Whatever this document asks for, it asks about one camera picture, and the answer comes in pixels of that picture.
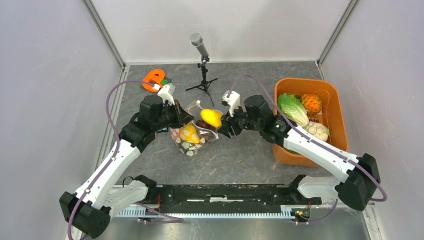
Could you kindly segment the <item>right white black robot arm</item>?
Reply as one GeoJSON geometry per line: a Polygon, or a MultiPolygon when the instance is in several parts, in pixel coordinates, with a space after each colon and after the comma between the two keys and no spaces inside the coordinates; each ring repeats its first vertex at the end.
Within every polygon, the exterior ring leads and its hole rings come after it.
{"type": "Polygon", "coordinates": [[[220,134],[232,138],[243,130],[257,131],[268,143],[294,151],[331,173],[331,177],[301,176],[289,189],[289,199],[302,204],[311,198],[338,199],[346,206],[363,211],[376,190],[381,202],[387,200],[382,189],[376,159],[343,151],[308,133],[285,115],[276,115],[262,95],[252,95],[240,104],[240,95],[227,91],[222,104],[228,112],[221,117],[220,134]]]}

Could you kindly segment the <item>clear dotted zip top bag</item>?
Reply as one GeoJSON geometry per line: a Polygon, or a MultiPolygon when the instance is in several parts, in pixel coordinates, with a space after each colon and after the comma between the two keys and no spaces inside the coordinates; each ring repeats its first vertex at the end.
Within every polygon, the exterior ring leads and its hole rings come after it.
{"type": "Polygon", "coordinates": [[[198,149],[219,139],[218,129],[223,113],[216,109],[201,107],[201,101],[195,100],[184,110],[194,117],[181,128],[171,128],[170,135],[177,148],[184,155],[192,157],[198,149]]]}

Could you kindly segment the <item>purple grape bunch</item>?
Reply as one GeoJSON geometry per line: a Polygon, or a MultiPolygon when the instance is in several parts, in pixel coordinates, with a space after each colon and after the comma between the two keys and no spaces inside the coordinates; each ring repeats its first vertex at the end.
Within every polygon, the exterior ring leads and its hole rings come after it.
{"type": "Polygon", "coordinates": [[[210,125],[209,123],[205,122],[204,120],[197,120],[195,122],[195,125],[198,126],[199,128],[202,128],[202,129],[207,129],[207,130],[214,131],[214,132],[216,131],[216,128],[214,126],[210,125]]]}

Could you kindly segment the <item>yellow mango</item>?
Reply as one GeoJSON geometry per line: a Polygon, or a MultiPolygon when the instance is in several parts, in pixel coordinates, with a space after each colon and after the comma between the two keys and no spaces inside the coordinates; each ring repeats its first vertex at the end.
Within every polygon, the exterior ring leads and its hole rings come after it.
{"type": "Polygon", "coordinates": [[[217,129],[222,126],[222,116],[223,113],[215,109],[205,108],[200,111],[200,117],[202,120],[217,129]]]}

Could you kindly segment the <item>yellow lemon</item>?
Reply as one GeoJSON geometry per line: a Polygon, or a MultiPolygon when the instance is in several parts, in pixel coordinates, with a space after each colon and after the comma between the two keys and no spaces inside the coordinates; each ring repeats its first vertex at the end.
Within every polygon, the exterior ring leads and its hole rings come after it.
{"type": "Polygon", "coordinates": [[[180,129],[180,138],[183,141],[199,144],[200,137],[197,133],[197,129],[190,123],[180,129]]]}

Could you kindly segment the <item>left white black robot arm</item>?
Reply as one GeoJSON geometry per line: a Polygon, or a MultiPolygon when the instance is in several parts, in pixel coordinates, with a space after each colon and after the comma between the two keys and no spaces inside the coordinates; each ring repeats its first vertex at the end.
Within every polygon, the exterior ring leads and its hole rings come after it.
{"type": "Polygon", "coordinates": [[[110,194],[124,170],[165,128],[179,129],[194,117],[177,100],[163,100],[157,95],[146,96],[130,121],[122,128],[114,147],[88,180],[73,193],[65,191],[59,204],[68,223],[68,239],[72,229],[84,233],[83,239],[98,238],[111,219],[134,202],[153,203],[157,190],[140,180],[110,194]]]}

